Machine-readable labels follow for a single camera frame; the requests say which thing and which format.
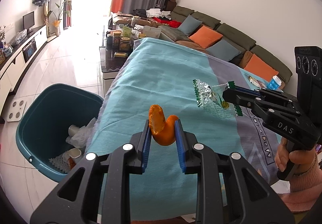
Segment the pink sleeved right forearm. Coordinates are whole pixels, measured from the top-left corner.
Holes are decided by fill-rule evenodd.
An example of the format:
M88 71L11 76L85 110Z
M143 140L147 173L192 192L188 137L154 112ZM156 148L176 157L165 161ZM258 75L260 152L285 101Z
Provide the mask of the pink sleeved right forearm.
M310 210L321 194L321 169L317 159L316 155L314 164L306 173L294 173L289 181L290 192L279 195L292 213Z

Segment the person's right hand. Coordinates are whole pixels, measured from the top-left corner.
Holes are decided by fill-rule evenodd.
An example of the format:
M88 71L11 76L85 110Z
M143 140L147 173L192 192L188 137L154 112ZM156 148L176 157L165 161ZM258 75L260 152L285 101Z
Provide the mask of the person's right hand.
M287 139L281 138L281 142L278 146L275 156L275 163L277 168L283 172L286 169L287 162L291 161L295 165L298 165L295 170L295 174L306 173L314 164L316 158L316 151L312 150L295 150L289 153L286 149Z

